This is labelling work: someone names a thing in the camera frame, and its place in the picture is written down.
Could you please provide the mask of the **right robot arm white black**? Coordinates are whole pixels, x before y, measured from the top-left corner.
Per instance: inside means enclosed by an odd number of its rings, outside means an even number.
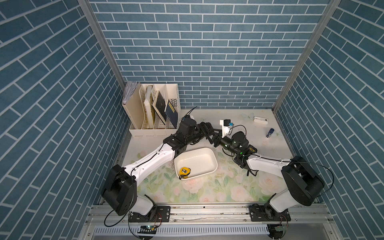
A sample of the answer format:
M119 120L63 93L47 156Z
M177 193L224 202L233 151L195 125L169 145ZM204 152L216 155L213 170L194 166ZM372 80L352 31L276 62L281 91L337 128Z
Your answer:
M243 132L237 132L231 138L214 134L211 143L230 152L235 164L252 174L264 172L284 179L285 188L273 194L266 203L270 211L281 213L296 205L310 206L325 186L311 163L300 156L276 159L257 155L257 149L249 144Z

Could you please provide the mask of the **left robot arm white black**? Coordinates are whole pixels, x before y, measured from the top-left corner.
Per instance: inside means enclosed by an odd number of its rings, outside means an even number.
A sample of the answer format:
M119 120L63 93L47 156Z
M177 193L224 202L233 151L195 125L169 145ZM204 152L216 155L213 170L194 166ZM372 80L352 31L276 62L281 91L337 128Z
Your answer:
M183 118L178 130L165 138L154 151L133 164L113 166L107 174L101 196L118 216L129 211L147 215L155 204L147 197L139 197L137 187L159 167L185 152L188 145L208 139L214 133L211 123L197 124L189 117Z

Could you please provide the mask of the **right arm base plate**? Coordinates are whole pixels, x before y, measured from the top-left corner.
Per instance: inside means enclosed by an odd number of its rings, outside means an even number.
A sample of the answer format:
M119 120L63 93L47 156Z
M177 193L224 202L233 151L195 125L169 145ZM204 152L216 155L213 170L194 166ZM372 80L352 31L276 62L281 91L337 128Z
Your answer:
M249 206L252 222L290 222L291 216L288 209L281 213L276 212L269 204L252 204Z

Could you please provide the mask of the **black yellow tape measure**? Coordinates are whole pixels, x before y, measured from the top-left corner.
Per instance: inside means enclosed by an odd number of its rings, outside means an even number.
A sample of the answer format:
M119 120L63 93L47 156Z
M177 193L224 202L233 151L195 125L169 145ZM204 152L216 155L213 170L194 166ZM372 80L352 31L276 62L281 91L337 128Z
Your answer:
M255 148L254 146L252 145L249 145L248 148L247 148L247 154L251 155L251 154L255 154L257 153L258 150L257 148Z

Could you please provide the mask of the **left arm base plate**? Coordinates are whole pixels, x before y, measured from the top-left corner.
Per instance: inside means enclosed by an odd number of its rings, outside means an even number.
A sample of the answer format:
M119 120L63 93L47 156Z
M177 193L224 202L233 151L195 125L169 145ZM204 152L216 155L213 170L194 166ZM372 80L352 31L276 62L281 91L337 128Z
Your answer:
M170 206L154 206L148 214L130 213L130 223L168 223L170 220Z

